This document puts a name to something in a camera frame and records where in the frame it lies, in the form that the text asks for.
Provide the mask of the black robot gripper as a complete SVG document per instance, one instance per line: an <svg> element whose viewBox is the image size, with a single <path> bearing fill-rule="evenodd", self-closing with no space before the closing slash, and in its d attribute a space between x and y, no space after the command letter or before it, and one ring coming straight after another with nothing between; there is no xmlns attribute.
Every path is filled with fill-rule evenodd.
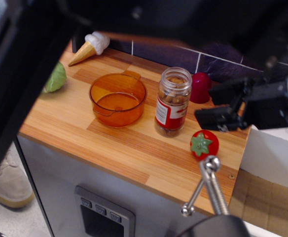
<svg viewBox="0 0 288 237"><path fill-rule="evenodd" d="M209 89L214 105L231 104L244 93L247 78L232 79ZM235 131L254 125L258 129L288 127L288 77L284 81L254 86L242 99L241 116L231 107L202 109L194 112L204 130Z"/></svg>

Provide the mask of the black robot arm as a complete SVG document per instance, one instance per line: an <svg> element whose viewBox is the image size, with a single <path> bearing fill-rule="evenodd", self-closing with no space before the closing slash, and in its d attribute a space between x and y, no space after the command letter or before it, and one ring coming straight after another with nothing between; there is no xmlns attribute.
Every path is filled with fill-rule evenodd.
<svg viewBox="0 0 288 237"><path fill-rule="evenodd" d="M196 48L219 41L266 67L288 52L288 0L8 1L0 20L0 163L82 28Z"/></svg>

